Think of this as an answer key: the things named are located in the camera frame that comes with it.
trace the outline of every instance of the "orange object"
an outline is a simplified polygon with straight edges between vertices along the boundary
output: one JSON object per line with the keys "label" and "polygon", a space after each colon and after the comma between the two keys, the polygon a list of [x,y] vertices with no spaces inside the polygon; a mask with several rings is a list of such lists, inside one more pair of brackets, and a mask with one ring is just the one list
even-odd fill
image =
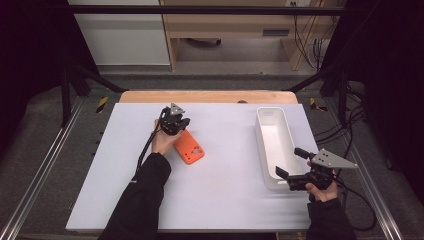
{"label": "orange object", "polygon": [[187,164],[192,164],[205,156],[205,151],[187,129],[183,131],[181,138],[174,143],[174,147]]}

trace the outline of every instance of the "black cable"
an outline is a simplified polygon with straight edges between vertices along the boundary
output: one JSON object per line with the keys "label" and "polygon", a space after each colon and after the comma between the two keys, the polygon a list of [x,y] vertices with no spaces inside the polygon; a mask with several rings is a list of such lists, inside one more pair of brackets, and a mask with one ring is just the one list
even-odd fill
{"label": "black cable", "polygon": [[[362,116],[361,116],[361,117],[359,117],[359,118],[355,119],[355,117],[356,117],[356,116],[358,116],[359,114],[361,114],[361,113],[363,113],[363,112],[364,112],[363,110],[362,110],[362,111],[360,111],[360,112],[358,112],[358,113],[355,113],[354,115],[352,115],[352,114],[353,114],[353,113],[354,113],[357,109],[359,109],[359,107],[362,107],[362,106],[357,106],[357,107],[355,107],[355,108],[351,111],[350,116],[349,116],[349,119],[348,119],[348,121],[347,121],[347,124],[353,124],[353,123],[357,122],[359,119],[361,119],[361,118],[362,118]],[[320,133],[315,134],[315,135],[314,135],[314,137],[319,136],[319,135],[324,134],[324,133],[327,133],[327,132],[330,132],[330,131],[332,131],[335,127],[337,127],[337,126],[339,126],[339,125],[341,125],[341,123],[336,124],[334,127],[332,127],[332,128],[331,128],[331,129],[329,129],[329,130],[325,130],[325,131],[323,131],[323,132],[320,132]],[[319,143],[319,142],[322,142],[322,141],[328,140],[328,139],[330,139],[331,137],[333,137],[334,135],[336,135],[338,132],[342,131],[343,129],[345,129],[345,128],[344,128],[344,127],[339,128],[336,132],[332,133],[331,135],[329,135],[329,136],[327,136],[327,137],[324,137],[324,138],[322,138],[322,139],[316,140],[316,142],[317,142],[317,143]]]}
{"label": "black cable", "polygon": [[138,158],[137,168],[136,168],[136,171],[135,172],[138,172],[138,170],[140,169],[141,164],[142,164],[143,159],[144,159],[144,155],[146,155],[147,149],[149,148],[150,144],[152,143],[153,138],[155,138],[156,133],[158,133],[159,131],[162,130],[162,129],[159,129],[158,130],[158,128],[160,126],[160,123],[162,122],[163,114],[164,113],[165,113],[165,109],[163,109],[162,112],[160,113],[159,118],[158,118],[158,122],[157,122],[157,124],[155,126],[155,130],[153,130],[153,132],[150,134],[150,137],[147,140],[146,145],[144,145],[143,151],[141,152],[140,157]]}
{"label": "black cable", "polygon": [[[316,173],[319,174],[319,175],[321,175],[321,176],[323,176],[323,177],[325,177],[325,178],[330,177],[327,174],[323,174],[323,173],[319,173],[319,172],[316,172]],[[344,208],[345,208],[345,205],[346,205],[346,202],[347,202],[347,193],[348,192],[352,192],[353,194],[355,194],[356,196],[358,196],[359,198],[361,198],[367,204],[368,208],[371,211],[371,214],[373,216],[373,219],[372,219],[372,223],[371,223],[370,226],[365,227],[365,228],[359,228],[359,227],[352,226],[352,228],[355,229],[355,230],[357,230],[357,231],[364,231],[364,232],[373,229],[375,227],[375,225],[377,224],[377,214],[375,213],[375,210],[371,206],[371,203],[368,201],[368,199],[366,199],[364,196],[362,196],[357,191],[355,191],[355,190],[347,187],[346,184],[344,183],[344,181],[338,175],[335,175],[334,174],[331,178],[332,178],[333,181],[335,181],[338,184],[337,186],[340,185],[340,187],[343,188],[343,190],[345,191],[345,193],[344,193],[345,199],[342,199],[342,206],[344,206]]]}
{"label": "black cable", "polygon": [[294,42],[296,43],[296,46],[299,49],[300,53],[303,55],[303,57],[305,59],[307,59],[305,46],[302,43],[302,39],[301,39],[299,31],[297,29],[297,15],[293,15],[293,18],[294,18]]}
{"label": "black cable", "polygon": [[[361,118],[363,118],[363,116],[364,116],[364,114],[362,114],[359,118],[357,118],[357,119],[354,119],[354,121],[352,122],[352,124],[353,123],[355,123],[355,122],[357,122],[359,119],[361,119]],[[335,134],[337,134],[339,131],[341,131],[341,130],[345,130],[341,135],[339,135],[339,136],[337,136],[337,137],[335,137],[335,138],[333,138],[333,139],[330,139],[331,137],[333,137]],[[316,142],[317,142],[317,144],[318,145],[323,145],[323,144],[326,144],[326,143],[330,143],[330,142],[333,142],[333,141],[335,141],[335,140],[337,140],[337,139],[339,139],[340,137],[342,137],[342,136],[344,136],[344,135],[346,135],[346,133],[349,131],[349,129],[348,128],[340,128],[340,129],[338,129],[336,132],[334,132],[332,135],[330,135],[330,136],[328,136],[328,137],[325,137],[325,138],[323,138],[323,139],[320,139],[320,140],[317,140]]]}

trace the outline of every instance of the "white tray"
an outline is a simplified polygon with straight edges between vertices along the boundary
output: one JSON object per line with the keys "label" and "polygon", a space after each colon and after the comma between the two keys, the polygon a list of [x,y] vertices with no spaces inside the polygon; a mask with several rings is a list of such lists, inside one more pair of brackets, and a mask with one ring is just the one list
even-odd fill
{"label": "white tray", "polygon": [[287,182],[277,176],[278,166],[289,175],[301,175],[302,167],[294,154],[294,144],[281,108],[259,108],[256,118],[256,139],[265,185],[272,190],[289,189]]}

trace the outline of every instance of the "white tabletop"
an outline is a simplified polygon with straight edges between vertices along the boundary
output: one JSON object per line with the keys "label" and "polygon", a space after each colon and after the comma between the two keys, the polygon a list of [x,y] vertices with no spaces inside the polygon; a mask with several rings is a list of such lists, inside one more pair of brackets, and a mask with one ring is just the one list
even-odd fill
{"label": "white tabletop", "polygon": [[[318,152],[300,104],[177,103],[190,118],[187,129],[205,156],[186,165],[172,149],[172,173],[160,208],[161,232],[285,231],[307,229],[305,192],[266,188],[255,137],[256,110],[281,107],[295,147]],[[118,103],[66,226],[99,232],[105,228],[134,175],[154,119],[169,104]],[[306,160],[299,160],[304,172]]]}

